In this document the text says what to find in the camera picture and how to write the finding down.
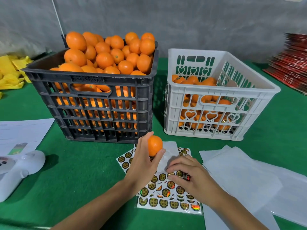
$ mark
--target gold sticker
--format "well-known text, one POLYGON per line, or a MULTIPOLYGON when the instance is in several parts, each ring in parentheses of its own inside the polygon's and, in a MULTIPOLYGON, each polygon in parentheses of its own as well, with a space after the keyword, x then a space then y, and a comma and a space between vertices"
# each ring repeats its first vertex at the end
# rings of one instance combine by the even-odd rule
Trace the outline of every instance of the gold sticker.
POLYGON ((138 203, 141 205, 141 206, 145 206, 147 204, 147 199, 143 200, 141 197, 138 199, 138 203))
POLYGON ((191 195, 189 195, 189 194, 187 194, 187 198, 188 198, 188 199, 194 199, 194 197, 191 196, 191 195))
POLYGON ((155 207, 158 205, 158 200, 156 198, 150 198, 149 199, 149 205, 152 207, 155 207))
POLYGON ((181 186, 177 186, 176 191, 178 194, 183 194, 185 190, 181 186))
POLYGON ((170 189, 174 189, 175 183, 173 181, 169 181, 169 182, 167 182, 167 187, 170 188, 170 189))
POLYGON ((178 202, 170 201, 170 202, 169 202, 169 205, 170 205, 171 208, 173 208, 173 209, 177 209, 177 208, 179 207, 179 203, 178 203, 178 202))
POLYGON ((160 181, 164 181, 166 179, 166 175, 165 174, 160 174, 159 175, 159 180, 160 181))
POLYGON ((183 210, 188 210, 189 207, 190 207, 190 205, 187 204, 187 203, 180 203, 180 206, 181 206, 181 208, 182 208, 183 210))
POLYGON ((153 182, 153 183, 156 183, 158 181, 157 176, 154 175, 150 181, 153 182))
POLYGON ((188 152, 184 149, 182 149, 180 152, 183 153, 184 155, 188 154, 188 152))
POLYGON ((124 163, 122 164, 122 167, 123 167, 124 169, 128 168, 128 167, 129 167, 129 163, 128 163, 128 162, 124 162, 124 163))
POLYGON ((162 185, 158 187, 158 189, 156 189, 156 191, 160 191, 162 189, 162 185))
POLYGON ((169 202, 164 199, 160 199, 159 204, 162 208, 166 208, 169 205, 169 202))
POLYGON ((181 170, 178 170, 178 171, 176 172, 176 175, 177 175, 178 177, 181 177, 181 178, 182 178, 183 172, 182 172, 181 170))
POLYGON ((140 195, 146 197, 148 195, 148 189, 146 187, 141 189, 140 195))
POLYGON ((155 188, 156 188, 156 184, 154 184, 154 183, 149 183, 149 184, 148 184, 148 188, 149 188, 149 189, 155 189, 155 188))
POLYGON ((132 157, 131 153, 128 152, 128 153, 125 154, 125 158, 130 158, 130 157, 132 157))
POLYGON ((167 198, 171 195, 171 192, 169 191, 169 189, 163 189, 162 190, 162 195, 167 198))
POLYGON ((199 203, 197 203, 197 205, 192 205, 191 204, 191 208, 194 210, 194 211, 199 211, 201 209, 201 206, 199 205, 199 203))
POLYGON ((125 161, 125 158, 123 157, 123 156, 120 156, 119 158, 118 158, 118 162, 124 162, 125 161))

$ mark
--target white plastic crate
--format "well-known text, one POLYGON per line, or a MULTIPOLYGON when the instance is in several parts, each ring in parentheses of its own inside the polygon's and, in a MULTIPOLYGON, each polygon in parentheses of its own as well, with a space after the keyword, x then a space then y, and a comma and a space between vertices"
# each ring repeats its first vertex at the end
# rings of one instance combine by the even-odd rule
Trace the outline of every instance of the white plastic crate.
POLYGON ((280 88, 277 85, 229 52, 169 49, 164 132, 168 135, 240 141, 278 92, 280 88), (214 77, 217 86, 177 84, 172 82, 173 74, 184 78, 195 75, 199 81, 214 77), (198 94, 197 102, 191 105, 190 99, 188 106, 183 106, 186 94, 198 94), (203 103, 201 98, 205 95, 218 96, 216 104, 203 103), (232 104, 218 104, 223 97, 232 104))

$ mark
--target plastic crate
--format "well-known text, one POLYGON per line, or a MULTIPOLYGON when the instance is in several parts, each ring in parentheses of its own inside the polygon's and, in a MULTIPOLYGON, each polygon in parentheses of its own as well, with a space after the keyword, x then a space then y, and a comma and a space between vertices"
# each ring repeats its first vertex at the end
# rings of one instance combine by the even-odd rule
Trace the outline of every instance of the plastic crate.
POLYGON ((139 137, 151 131, 153 80, 159 57, 157 42, 151 73, 146 76, 50 71, 65 62, 66 50, 34 61, 23 71, 67 139, 137 143, 139 137), (63 88, 64 83, 69 91, 63 88), (72 86, 74 83, 108 85, 111 92, 80 92, 72 86))
POLYGON ((169 49, 164 132, 240 141, 278 92, 277 85, 229 52, 169 49), (217 86, 176 84, 172 82, 173 74, 184 78, 195 75, 199 81, 214 77, 217 86), (186 94, 198 94, 197 102, 190 98, 184 103, 186 94), (218 96, 218 100, 202 102, 205 95, 218 96), (232 104, 218 104, 221 97, 232 104))

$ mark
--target green tablecloth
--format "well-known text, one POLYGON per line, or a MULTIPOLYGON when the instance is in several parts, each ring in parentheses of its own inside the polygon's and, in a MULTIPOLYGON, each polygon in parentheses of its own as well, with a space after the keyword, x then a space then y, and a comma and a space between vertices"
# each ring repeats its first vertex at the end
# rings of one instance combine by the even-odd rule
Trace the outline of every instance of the green tablecloth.
MULTIPOLYGON (((189 147, 202 162, 199 150, 221 149, 226 144, 241 148, 251 158, 307 175, 307 98, 263 73, 278 84, 278 93, 245 134, 243 141, 224 141, 170 136, 163 132, 164 88, 167 59, 159 60, 155 77, 153 131, 163 141, 189 147)), ((51 114, 31 84, 4 92, 0 100, 0 121, 51 118, 51 114)), ((52 227, 76 209, 104 193, 124 172, 115 158, 132 144, 73 142, 65 139, 54 123, 38 150, 46 154, 41 171, 25 178, 9 199, 0 203, 0 229, 52 227)), ((205 229, 204 217, 175 212, 135 208, 136 198, 127 202, 103 229, 205 229)), ((305 229, 276 217, 281 230, 305 229)))

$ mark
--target hand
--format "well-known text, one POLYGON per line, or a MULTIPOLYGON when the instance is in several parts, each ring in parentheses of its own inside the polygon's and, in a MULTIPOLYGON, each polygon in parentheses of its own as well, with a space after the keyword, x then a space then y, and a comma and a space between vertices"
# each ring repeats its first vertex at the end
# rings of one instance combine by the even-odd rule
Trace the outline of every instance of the hand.
POLYGON ((148 152, 148 139, 153 135, 153 131, 138 139, 138 145, 135 150, 131 166, 124 178, 133 187, 133 192, 136 195, 148 182, 152 179, 157 171, 158 164, 165 153, 165 149, 161 149, 156 154, 155 158, 150 161, 148 152))
POLYGON ((201 203, 216 208, 227 193, 213 180, 207 170, 190 155, 181 156, 173 160, 167 172, 176 170, 188 173, 190 181, 186 181, 176 175, 169 175, 168 179, 183 187, 186 192, 192 195, 201 203))

